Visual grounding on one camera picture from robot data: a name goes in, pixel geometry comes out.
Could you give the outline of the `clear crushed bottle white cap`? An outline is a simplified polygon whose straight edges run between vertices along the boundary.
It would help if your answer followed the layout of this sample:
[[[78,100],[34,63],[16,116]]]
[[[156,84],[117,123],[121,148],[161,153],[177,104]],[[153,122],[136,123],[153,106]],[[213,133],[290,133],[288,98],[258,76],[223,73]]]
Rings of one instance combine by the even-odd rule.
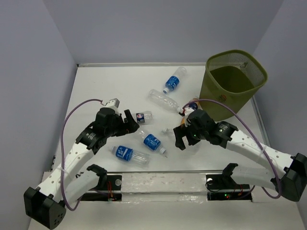
[[[167,138],[172,142],[173,145],[175,145],[176,137],[175,137],[173,129],[165,128],[162,130],[162,133],[165,136],[167,136]],[[182,150],[182,152],[186,152],[187,154],[190,154],[190,155],[195,155],[200,149],[200,146],[201,146],[200,143],[197,143],[196,145],[189,145],[186,137],[183,137],[182,140],[186,147],[184,150]]]

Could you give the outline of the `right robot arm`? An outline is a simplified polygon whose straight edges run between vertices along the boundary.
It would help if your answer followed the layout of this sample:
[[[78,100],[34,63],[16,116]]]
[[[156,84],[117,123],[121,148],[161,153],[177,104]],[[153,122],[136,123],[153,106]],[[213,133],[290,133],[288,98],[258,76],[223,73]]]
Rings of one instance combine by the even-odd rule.
[[[221,183],[231,188],[236,184],[250,184],[275,190],[282,197],[298,202],[307,185],[307,158],[301,153],[290,155],[257,142],[235,125],[226,121],[214,122],[203,110],[185,113],[185,123],[173,129],[175,146],[186,148],[183,138],[194,146],[201,140],[236,152],[259,164],[260,168],[228,164]]]

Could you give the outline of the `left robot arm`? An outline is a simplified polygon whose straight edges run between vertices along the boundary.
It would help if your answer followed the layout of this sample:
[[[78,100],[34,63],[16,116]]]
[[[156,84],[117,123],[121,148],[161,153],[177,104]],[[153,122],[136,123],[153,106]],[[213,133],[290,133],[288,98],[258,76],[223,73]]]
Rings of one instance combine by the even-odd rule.
[[[55,229],[64,219],[66,211],[73,211],[87,191],[106,185],[107,171],[91,165],[80,177],[76,174],[106,144],[109,137],[120,137],[137,131],[140,127],[130,110],[122,118],[115,107],[101,108],[77,137],[61,164],[36,188],[29,187],[24,193],[25,213],[49,230]]]

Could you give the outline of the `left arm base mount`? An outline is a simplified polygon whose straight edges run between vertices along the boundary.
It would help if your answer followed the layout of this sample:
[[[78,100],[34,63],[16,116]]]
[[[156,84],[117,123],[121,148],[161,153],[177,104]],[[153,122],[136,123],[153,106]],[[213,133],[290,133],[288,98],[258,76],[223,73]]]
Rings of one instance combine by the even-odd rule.
[[[99,182],[83,196],[83,201],[121,201],[121,185],[121,175],[108,175],[104,181]]]

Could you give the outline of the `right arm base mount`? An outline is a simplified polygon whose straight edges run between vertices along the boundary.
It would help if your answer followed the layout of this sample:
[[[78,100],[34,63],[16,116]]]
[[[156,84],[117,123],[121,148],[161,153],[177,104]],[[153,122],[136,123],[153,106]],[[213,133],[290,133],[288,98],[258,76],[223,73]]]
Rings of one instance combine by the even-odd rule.
[[[206,175],[205,183],[209,201],[247,200],[252,201],[248,184],[237,184],[230,177],[222,174]]]

